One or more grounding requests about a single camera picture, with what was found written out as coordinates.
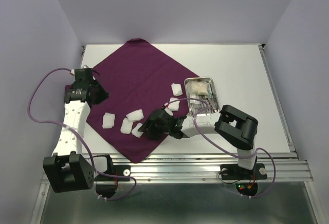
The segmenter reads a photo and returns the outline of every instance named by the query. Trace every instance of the metal floor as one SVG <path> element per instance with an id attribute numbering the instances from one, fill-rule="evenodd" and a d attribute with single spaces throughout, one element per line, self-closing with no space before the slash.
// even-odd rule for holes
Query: metal floor
<path id="1" fill-rule="evenodd" d="M 269 184 L 260 184 L 260 191 Z M 223 184 L 141 184 L 123 200 L 98 200 L 94 190 L 49 190 L 41 223 L 316 223 L 303 182 L 276 183 L 267 195 L 248 200 Z"/>

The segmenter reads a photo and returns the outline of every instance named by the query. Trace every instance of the white foam block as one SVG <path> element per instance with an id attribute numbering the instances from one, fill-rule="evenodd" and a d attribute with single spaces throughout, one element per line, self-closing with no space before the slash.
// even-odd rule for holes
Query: white foam block
<path id="1" fill-rule="evenodd" d="M 180 84 L 171 84 L 171 89 L 173 90 L 173 95 L 178 97 L 183 95 L 183 91 L 181 89 L 181 85 Z"/>
<path id="2" fill-rule="evenodd" d="M 175 101 L 175 100 L 178 100 L 178 98 L 170 98 L 169 102 L 172 102 L 172 101 Z M 173 102 L 173 103 L 170 103 L 168 108 L 171 110 L 171 111 L 178 111 L 179 110 L 179 103 L 180 101 L 177 101 L 177 102 Z"/>
<path id="3" fill-rule="evenodd" d="M 114 126 L 114 114 L 105 113 L 103 116 L 103 129 L 109 129 Z"/>
<path id="4" fill-rule="evenodd" d="M 129 119 L 129 121 L 132 121 L 132 122 L 134 122 L 134 121 L 140 121 L 141 119 L 144 118 L 143 110 L 142 109 L 133 111 L 130 114 L 127 114 L 126 116 Z"/>
<path id="5" fill-rule="evenodd" d="M 128 118 L 124 118 L 121 126 L 121 133 L 129 134 L 132 131 L 133 122 L 129 121 Z"/>
<path id="6" fill-rule="evenodd" d="M 174 115 L 173 112 L 169 108 L 166 107 L 164 110 L 167 112 L 168 115 L 170 115 L 170 116 Z"/>
<path id="7" fill-rule="evenodd" d="M 143 132 L 138 131 L 138 129 L 140 129 L 142 125 L 142 123 L 138 123 L 136 127 L 132 130 L 132 134 L 137 138 L 140 138 L 143 135 Z"/>

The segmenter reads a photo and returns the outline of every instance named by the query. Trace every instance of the gray wall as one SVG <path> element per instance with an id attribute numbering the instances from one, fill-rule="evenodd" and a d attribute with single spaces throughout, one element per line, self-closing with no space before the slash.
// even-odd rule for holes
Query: gray wall
<path id="1" fill-rule="evenodd" d="M 329 210 L 329 0 L 292 0 L 266 45 L 288 126 Z"/>
<path id="2" fill-rule="evenodd" d="M 83 44 L 265 43 L 290 0 L 59 0 Z"/>
<path id="3" fill-rule="evenodd" d="M 30 121 L 27 102 L 46 72 L 78 66 L 81 45 L 57 0 L 0 1 L 0 223 L 29 223 L 59 129 Z M 35 116 L 62 119 L 70 80 L 58 73 L 45 82 Z"/>

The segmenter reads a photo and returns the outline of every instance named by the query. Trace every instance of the black mount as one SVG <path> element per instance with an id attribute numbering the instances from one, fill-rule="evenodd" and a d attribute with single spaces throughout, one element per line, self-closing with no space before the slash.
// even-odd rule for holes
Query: black mount
<path id="1" fill-rule="evenodd" d="M 230 105 L 224 105 L 220 113 L 220 119 L 215 123 L 215 131 L 234 147 L 244 151 L 251 150 L 258 120 Z"/>
<path id="2" fill-rule="evenodd" d="M 42 166 L 56 193 L 93 187 L 93 167 L 80 154 L 45 157 Z"/>
<path id="3" fill-rule="evenodd" d="M 265 165 L 256 162 L 252 170 L 239 167 L 238 164 L 222 164 L 221 175 L 222 175 L 222 180 L 243 180 L 243 179 L 250 180 L 253 179 L 254 176 L 256 176 L 257 180 L 267 179 Z"/>

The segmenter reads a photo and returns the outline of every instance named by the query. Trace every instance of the screw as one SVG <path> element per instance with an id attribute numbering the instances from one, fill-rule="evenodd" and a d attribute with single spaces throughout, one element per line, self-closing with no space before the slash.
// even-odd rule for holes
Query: screw
<path id="1" fill-rule="evenodd" d="M 225 175 L 225 176 L 228 175 L 228 170 L 226 168 L 223 168 L 222 169 L 222 174 Z"/>
<path id="2" fill-rule="evenodd" d="M 123 171 L 123 175 L 124 175 L 124 176 L 129 176 L 129 175 L 130 175 L 130 170 L 129 170 L 129 169 L 125 169 L 125 170 Z"/>
<path id="3" fill-rule="evenodd" d="M 259 172 L 261 173 L 261 175 L 265 175 L 265 174 L 266 174 L 266 169 L 263 168 L 263 167 L 261 167 L 261 168 L 259 169 Z"/>

